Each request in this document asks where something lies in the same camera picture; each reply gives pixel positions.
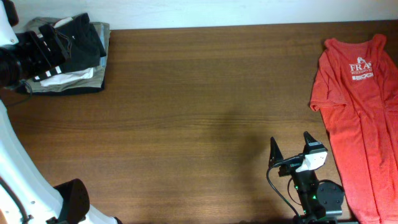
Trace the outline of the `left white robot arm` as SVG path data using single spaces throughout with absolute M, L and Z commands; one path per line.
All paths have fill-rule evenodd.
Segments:
M 71 40 L 45 24 L 39 33 L 15 33 L 19 18 L 12 1 L 1 1 L 1 87 L 18 89 L 27 80 L 42 81 L 60 74 L 71 56 Z M 1 105 L 1 211 L 8 223 L 118 224 L 90 203 L 80 179 L 51 186 L 18 140 Z

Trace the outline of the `red printed t-shirt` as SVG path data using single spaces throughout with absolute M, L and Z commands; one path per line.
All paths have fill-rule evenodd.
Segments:
M 397 222 L 397 65 L 386 42 L 326 40 L 309 102 L 360 223 Z

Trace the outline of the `dark green t-shirt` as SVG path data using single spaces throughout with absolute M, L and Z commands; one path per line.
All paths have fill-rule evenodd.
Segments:
M 43 33 L 39 28 L 44 25 L 52 26 L 61 35 L 60 41 L 70 58 L 65 63 L 35 76 L 32 81 L 49 86 L 66 80 L 92 77 L 93 69 L 100 65 L 101 59 L 107 53 L 88 13 L 64 19 L 36 17 L 27 24 L 26 29 L 42 37 Z

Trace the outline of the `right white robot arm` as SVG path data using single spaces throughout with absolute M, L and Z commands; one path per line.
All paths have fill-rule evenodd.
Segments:
M 303 152 L 285 159 L 275 138 L 271 137 L 266 179 L 270 187 L 294 212 L 293 223 L 338 223 L 338 217 L 343 213 L 341 206 L 345 197 L 344 188 L 331 180 L 318 179 L 315 173 L 325 164 L 328 149 L 308 132 L 303 133 L 303 138 Z M 293 181 L 303 209 L 302 215 L 272 183 L 270 172 L 276 168 L 279 170 L 279 177 L 289 176 Z

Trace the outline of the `khaki folded garment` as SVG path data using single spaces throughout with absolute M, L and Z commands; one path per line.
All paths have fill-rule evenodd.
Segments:
M 109 50 L 109 38 L 110 38 L 110 28 L 108 23 L 104 22 L 93 22 L 96 30 L 101 38 L 101 41 L 103 42 L 105 46 L 105 50 L 107 53 L 107 56 L 103 57 L 101 59 L 100 65 L 94 68 L 93 72 L 93 77 L 89 79 L 84 79 L 84 80 L 77 80 L 73 82 L 69 82 L 63 85 L 53 85 L 53 86 L 41 86 L 40 83 L 33 82 L 32 79 L 29 79 L 27 82 L 29 84 L 28 87 L 23 88 L 21 91 L 22 92 L 45 92 L 45 91 L 56 91 L 60 92 L 62 90 L 66 90 L 67 88 L 76 88 L 76 87 L 100 87 L 101 83 L 103 80 L 105 80 L 105 70 L 106 70 L 106 63 L 107 63 L 107 57 L 108 57 L 108 50 Z

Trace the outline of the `black folded garment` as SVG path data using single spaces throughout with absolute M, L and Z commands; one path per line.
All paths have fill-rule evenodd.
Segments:
M 45 91 L 45 92 L 33 92 L 33 95 L 37 96 L 70 96 L 70 95 L 82 95 L 89 93 L 98 93 L 105 89 L 105 80 L 102 81 L 100 87 L 76 87 L 76 88 L 67 88 L 66 90 L 62 90 L 60 92 L 56 91 Z

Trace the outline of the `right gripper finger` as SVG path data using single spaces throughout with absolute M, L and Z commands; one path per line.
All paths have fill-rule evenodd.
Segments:
M 316 141 L 317 141 L 308 131 L 305 131 L 303 133 L 303 136 L 304 136 L 305 143 L 307 145 L 312 145 L 313 143 L 316 143 Z
M 274 166 L 276 163 L 283 161 L 283 155 L 277 145 L 274 137 L 270 139 L 270 156 L 269 156 L 269 167 Z

